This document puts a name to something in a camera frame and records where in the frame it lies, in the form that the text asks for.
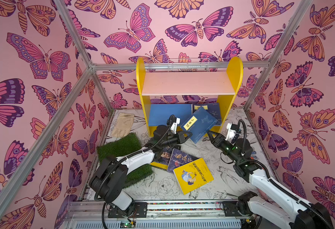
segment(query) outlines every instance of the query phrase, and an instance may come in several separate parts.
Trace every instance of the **yellow label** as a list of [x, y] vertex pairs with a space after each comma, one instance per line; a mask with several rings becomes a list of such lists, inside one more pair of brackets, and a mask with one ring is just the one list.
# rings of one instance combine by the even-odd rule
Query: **yellow label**
[[194, 109], [197, 110], [199, 107], [203, 107], [205, 110], [208, 110], [208, 106], [207, 105], [204, 105], [204, 106], [197, 106], [197, 105], [194, 105]]
[[192, 117], [185, 125], [184, 125], [184, 128], [186, 130], [188, 130], [194, 123], [195, 121], [197, 121], [197, 118], [196, 117]]

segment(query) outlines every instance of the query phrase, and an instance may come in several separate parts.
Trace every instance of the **wooden shelf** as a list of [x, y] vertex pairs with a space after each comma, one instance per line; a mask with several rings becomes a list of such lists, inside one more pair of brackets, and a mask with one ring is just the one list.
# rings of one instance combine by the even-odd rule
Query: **wooden shelf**
[[233, 57], [226, 72], [157, 72], [146, 73], [142, 58], [136, 66], [137, 87], [148, 134], [153, 137], [157, 126], [149, 126], [151, 111], [150, 96], [160, 95], [217, 95], [217, 103], [222, 117], [222, 125], [214, 126], [212, 131], [220, 133], [243, 81], [243, 62]]
[[146, 73], [143, 96], [235, 94], [224, 72], [156, 72]]

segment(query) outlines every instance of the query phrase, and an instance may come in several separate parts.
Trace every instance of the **butterfly wallpaper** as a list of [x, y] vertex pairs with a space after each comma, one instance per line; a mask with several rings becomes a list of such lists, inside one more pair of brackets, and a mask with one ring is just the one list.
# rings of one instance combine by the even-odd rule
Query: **butterfly wallpaper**
[[[264, 136], [264, 149], [282, 183], [313, 203], [323, 204], [335, 228], [333, 12], [335, 1], [313, 1], [290, 40], [292, 44], [287, 45], [292, 48], [282, 52], [250, 112], [256, 114], [252, 121]], [[288, 148], [275, 151], [276, 141], [282, 140]]]
[[[75, 14], [70, 12], [79, 34], [87, 38], [84, 45], [96, 50], [92, 39], [98, 36], [97, 31], [81, 25]], [[0, 192], [85, 70], [69, 38], [51, 1], [0, 0]], [[106, 108], [103, 112], [98, 109], [92, 128], [89, 122], [84, 129], [76, 103], [87, 107], [104, 104], [90, 80], [23, 181], [23, 188], [0, 220], [0, 228], [10, 224], [23, 228], [24, 223], [28, 228], [62, 225], [68, 203], [77, 199], [88, 170], [72, 144], [89, 139], [97, 130], [92, 144], [98, 145], [98, 124], [106, 126], [109, 118]], [[94, 155], [89, 154], [88, 161]], [[16, 212], [23, 217], [9, 220]]]

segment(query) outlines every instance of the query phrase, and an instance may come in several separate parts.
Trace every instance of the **book cover illustration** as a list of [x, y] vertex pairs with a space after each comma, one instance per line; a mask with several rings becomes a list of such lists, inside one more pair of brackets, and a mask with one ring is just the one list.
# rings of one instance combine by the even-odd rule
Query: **book cover illustration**
[[169, 165], [167, 167], [167, 171], [169, 173], [174, 173], [174, 169], [180, 167], [186, 163], [197, 160], [198, 158], [192, 156], [188, 153], [180, 151], [179, 149], [173, 149], [173, 153], [171, 154], [171, 159]]
[[210, 113], [203, 107], [199, 107], [194, 114], [180, 126], [185, 131], [192, 132], [190, 139], [197, 143], [209, 129], [211, 129], [217, 122]]
[[203, 158], [175, 168], [174, 174], [184, 195], [213, 181], [213, 176]]
[[150, 165], [160, 168], [160, 169], [164, 169], [167, 170], [167, 166], [169, 165], [170, 162], [170, 158], [171, 158], [171, 154], [173, 152], [173, 149], [181, 149], [181, 145], [174, 145], [173, 147], [171, 146], [167, 146], [163, 149], [163, 152], [161, 154], [161, 157], [154, 161], [151, 162]]
[[193, 112], [195, 112], [199, 107], [203, 107], [208, 113], [211, 114], [215, 119], [217, 119], [217, 123], [215, 126], [220, 126], [222, 124], [222, 118], [221, 118], [221, 110], [219, 108], [219, 103], [203, 103], [193, 104]]

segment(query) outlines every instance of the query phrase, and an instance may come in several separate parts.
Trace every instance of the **pink wall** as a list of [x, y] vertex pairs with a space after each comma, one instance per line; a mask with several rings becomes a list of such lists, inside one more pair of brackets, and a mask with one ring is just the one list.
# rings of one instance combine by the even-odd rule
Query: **pink wall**
[[[282, 64], [292, 67], [278, 78], [270, 75], [263, 91], [265, 108], [257, 100], [251, 112], [267, 153], [278, 162], [279, 178], [296, 194], [325, 205], [335, 227], [335, 16], [330, 17], [335, 1], [331, 2], [313, 2], [314, 18], [327, 11], [325, 18], [312, 22], [311, 9], [307, 11], [293, 48], [287, 56], [282, 54]], [[309, 33], [316, 28], [320, 34]]]
[[[31, 149], [37, 136], [41, 134], [39, 131], [47, 125], [85, 69], [81, 58], [76, 58], [75, 50], [65, 47], [65, 39], [66, 31], [59, 13], [50, 1], [18, 2], [17, 4], [12, 4], [11, 1], [0, 1], [0, 190]], [[51, 63], [49, 72], [48, 60]], [[47, 209], [46, 222], [52, 222], [47, 224], [47, 228], [53, 227], [65, 198], [64, 193], [67, 191], [67, 185], [69, 186], [69, 171], [73, 159], [76, 159], [80, 166], [76, 171], [83, 170], [82, 183], [76, 187], [77, 192], [73, 193], [78, 195], [87, 174], [86, 164], [92, 161], [95, 155], [89, 155], [83, 161], [81, 155], [77, 155], [72, 150], [72, 144], [83, 140], [84, 137], [88, 138], [92, 131], [99, 129], [99, 121], [102, 125], [107, 122], [107, 117], [101, 118], [98, 108], [98, 103], [103, 103], [101, 96], [96, 89], [94, 93], [94, 103], [85, 92], [77, 99], [77, 103], [82, 107], [84, 103], [87, 107], [88, 104], [91, 107], [96, 105], [92, 128], [88, 126], [86, 131], [83, 129], [74, 104], [72, 111], [68, 112], [60, 126], [63, 128], [67, 122], [73, 120], [73, 128], [70, 125], [67, 131], [69, 135], [72, 133], [71, 138], [66, 141], [62, 136], [57, 136], [58, 142], [61, 143], [59, 148], [56, 146], [54, 149], [51, 148], [53, 155], [45, 158], [41, 165], [37, 164], [34, 167], [14, 199], [15, 202], [26, 196], [33, 198], [39, 186], [42, 190], [44, 189], [53, 168], [62, 162], [63, 176], [59, 182], [63, 183], [63, 187], [60, 190], [60, 196], [56, 201], [50, 202], [45, 201], [49, 200], [49, 197], [44, 195], [42, 197]], [[6, 213], [16, 209], [23, 211], [22, 207], [30, 204], [34, 204], [34, 200], [26, 199], [17, 204], [13, 203]], [[45, 221], [40, 220], [43, 218], [38, 213], [32, 215], [32, 212], [32, 208], [26, 210], [25, 215], [29, 216], [29, 219], [34, 219], [29, 224], [36, 225], [35, 228], [44, 227]]]
[[[87, 52], [91, 55], [91, 59], [95, 64], [113, 64], [134, 63], [139, 56], [144, 58], [146, 63], [167, 63], [168, 58], [173, 59], [182, 57], [185, 58], [186, 61], [191, 59], [192, 62], [199, 61], [199, 59], [194, 59], [199, 57], [203, 58], [203, 61], [208, 61], [209, 59], [210, 62], [229, 61], [233, 56], [239, 56], [243, 60], [247, 60], [247, 56], [250, 60], [264, 60], [265, 58], [268, 58], [270, 53], [274, 50], [273, 48], [275, 45], [271, 44], [278, 41], [278, 36], [275, 36], [272, 39], [270, 38], [275, 34], [281, 33], [277, 30], [283, 29], [283, 24], [288, 23], [297, 7], [298, 1], [278, 1], [280, 7], [287, 6], [287, 10], [283, 9], [283, 13], [276, 16], [269, 13], [261, 15], [259, 13], [259, 8], [257, 8], [258, 12], [255, 12], [252, 3], [249, 0], [231, 2], [224, 0], [198, 0], [194, 2], [195, 5], [192, 6], [192, 10], [188, 9], [188, 11], [186, 11], [185, 9], [182, 9], [180, 11], [181, 14], [175, 14], [175, 6], [164, 9], [166, 7], [162, 4], [164, 1], [161, 0], [123, 1], [123, 4], [113, 1], [115, 11], [113, 10], [113, 7], [110, 7], [109, 9], [108, 6], [110, 5], [108, 4], [101, 6], [99, 10], [95, 10], [95, 6], [91, 3], [79, 4], [79, 2], [71, 2], [68, 8], [71, 10], [72, 15], [75, 15], [78, 20], [82, 22], [82, 27], [80, 26], [79, 33], [84, 36], [84, 38], [87, 38], [87, 40], [85, 40], [87, 43], [84, 43]], [[148, 15], [146, 16], [148, 24], [146, 24], [146, 26], [138, 24], [138, 16], [135, 18], [131, 17], [135, 10], [137, 15], [139, 9], [142, 11], [146, 9], [146, 11], [148, 11]], [[224, 22], [208, 22], [210, 20], [206, 20], [206, 18], [211, 18], [209, 17], [211, 14], [222, 16]], [[250, 20], [255, 20], [255, 18], [251, 15], [253, 17], [255, 16], [258, 21], [260, 21], [258, 18], [263, 18], [259, 28], [262, 29], [261, 34], [256, 38], [251, 39], [249, 32], [245, 34], [246, 36], [236, 34], [237, 31], [235, 30], [242, 26], [245, 26], [248, 31], [254, 29], [255, 22]], [[195, 28], [196, 23], [192, 21], [198, 21], [201, 18], [202, 20], [200, 20], [199, 23], [203, 28], [214, 27], [214, 29], [209, 31], [207, 29], [205, 31], [197, 30]], [[182, 46], [182, 41], [177, 42], [173, 39], [173, 36], [170, 38], [170, 36], [167, 36], [166, 34], [168, 28], [181, 24], [188, 25], [187, 28], [189, 33], [193, 33], [192, 35], [194, 35], [193, 31], [197, 31], [197, 38], [192, 38], [192, 41], [190, 41], [191, 45]], [[144, 29], [148, 33], [148, 38], [145, 39], [143, 37], [141, 27], [149, 28], [149, 30]], [[85, 35], [81, 28], [88, 29], [90, 32]], [[127, 49], [125, 48], [125, 44], [122, 44], [123, 41], [128, 38], [127, 31], [125, 30], [127, 28], [132, 29], [136, 37], [141, 37], [140, 41], [134, 45], [134, 48]], [[201, 32], [205, 34], [202, 39], [198, 36]], [[217, 36], [208, 36], [211, 39], [210, 41], [206, 37], [207, 33], [217, 33]], [[190, 36], [188, 34], [184, 36], [186, 41], [184, 44], [188, 43], [188, 38], [185, 37]], [[258, 68], [252, 70], [245, 69], [243, 85], [246, 86], [247, 79], [250, 75], [256, 74], [256, 77], [259, 77], [261, 70], [262, 69], [259, 70]], [[118, 93], [121, 94], [122, 99], [126, 100], [126, 102], [121, 100], [119, 103], [119, 105], [122, 105], [120, 106], [121, 108], [136, 107], [135, 105], [137, 104], [133, 101], [140, 103], [139, 96], [133, 94], [134, 92], [137, 93], [133, 89], [136, 88], [136, 86], [133, 86], [135, 85], [135, 82], [133, 81], [133, 79], [136, 78], [135, 72], [125, 73], [107, 71], [103, 73], [100, 71], [98, 74], [103, 75], [101, 77], [104, 81], [103, 86], [105, 87], [106, 93], [108, 97], [110, 97], [112, 104], [114, 103], [113, 101], [115, 101], [114, 95]], [[246, 98], [247, 97], [237, 98], [235, 105], [241, 107], [241, 103], [246, 101]], [[182, 96], [178, 96], [177, 100], [179, 103], [186, 102]]]

